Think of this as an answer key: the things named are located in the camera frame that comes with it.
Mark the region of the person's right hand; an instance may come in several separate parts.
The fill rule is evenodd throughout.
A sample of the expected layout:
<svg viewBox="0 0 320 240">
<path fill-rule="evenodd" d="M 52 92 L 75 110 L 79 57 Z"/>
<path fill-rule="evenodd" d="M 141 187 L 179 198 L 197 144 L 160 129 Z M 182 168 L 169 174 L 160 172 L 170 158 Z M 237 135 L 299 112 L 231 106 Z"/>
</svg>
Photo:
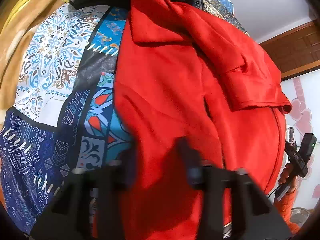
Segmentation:
<svg viewBox="0 0 320 240">
<path fill-rule="evenodd" d="M 294 166 L 291 163 L 287 163 L 285 165 L 285 167 L 283 168 L 281 174 L 280 174 L 280 178 L 278 180 L 278 184 L 285 184 L 286 181 L 288 180 L 290 174 L 293 171 Z M 297 188 L 297 176 L 294 176 L 292 181 L 291 181 L 291 186 L 287 191 L 287 194 L 291 194 L 295 191 L 295 189 Z"/>
</svg>

